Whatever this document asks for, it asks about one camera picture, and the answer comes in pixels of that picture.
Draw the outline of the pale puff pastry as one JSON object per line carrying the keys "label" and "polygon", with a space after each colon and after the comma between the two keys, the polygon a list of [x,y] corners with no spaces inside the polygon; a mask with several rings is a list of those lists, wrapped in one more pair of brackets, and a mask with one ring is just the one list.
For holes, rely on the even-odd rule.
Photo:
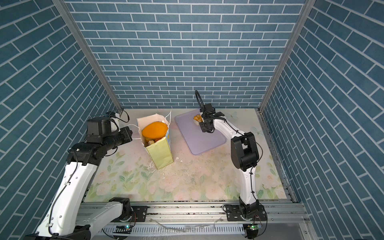
{"label": "pale puff pastry", "polygon": [[202,119],[201,115],[196,115],[193,117],[193,121],[194,121],[195,125],[199,126],[200,123],[203,122],[203,119]]}

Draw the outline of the long oval orange bread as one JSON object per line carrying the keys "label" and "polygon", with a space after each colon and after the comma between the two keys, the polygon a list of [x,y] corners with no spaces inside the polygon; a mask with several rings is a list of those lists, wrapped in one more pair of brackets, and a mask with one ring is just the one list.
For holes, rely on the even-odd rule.
{"label": "long oval orange bread", "polygon": [[147,143],[149,140],[155,140],[156,142],[165,137],[168,130],[169,127],[167,124],[163,122],[153,122],[142,130],[142,136]]}

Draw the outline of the green floral paper bag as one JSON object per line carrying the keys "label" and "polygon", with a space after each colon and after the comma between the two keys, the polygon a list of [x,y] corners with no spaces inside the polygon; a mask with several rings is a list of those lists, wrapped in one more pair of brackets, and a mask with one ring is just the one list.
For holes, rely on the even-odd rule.
{"label": "green floral paper bag", "polygon": [[[153,114],[137,119],[137,124],[134,125],[138,128],[139,136],[134,138],[142,143],[143,148],[146,150],[155,167],[160,170],[174,162],[172,151],[171,151],[171,139],[170,139],[170,125],[171,125],[172,113],[163,116],[159,114]],[[148,145],[142,136],[142,130],[153,122],[163,122],[168,125],[169,130],[165,137],[161,140],[156,141],[153,145]]]}

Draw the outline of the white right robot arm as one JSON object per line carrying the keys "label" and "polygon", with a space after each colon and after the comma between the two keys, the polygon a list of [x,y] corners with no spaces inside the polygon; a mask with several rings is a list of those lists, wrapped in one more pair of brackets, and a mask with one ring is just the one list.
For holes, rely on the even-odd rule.
{"label": "white right robot arm", "polygon": [[202,132],[221,132],[231,141],[231,159],[236,169],[240,171],[240,211],[244,219],[254,218],[262,209],[256,197],[255,170],[260,160],[258,143],[251,132],[244,132],[233,126],[223,113],[209,111],[200,113],[202,122],[199,123]]}

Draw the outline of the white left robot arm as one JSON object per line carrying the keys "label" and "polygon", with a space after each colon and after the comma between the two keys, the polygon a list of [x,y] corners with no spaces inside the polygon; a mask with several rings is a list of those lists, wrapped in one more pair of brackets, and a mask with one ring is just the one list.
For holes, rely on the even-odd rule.
{"label": "white left robot arm", "polygon": [[78,143],[69,150],[65,173],[47,215],[25,240],[90,240],[113,220],[129,222],[133,218],[130,199],[114,197],[77,222],[86,191],[107,152],[132,141],[132,131],[124,127],[107,134],[100,143]]}

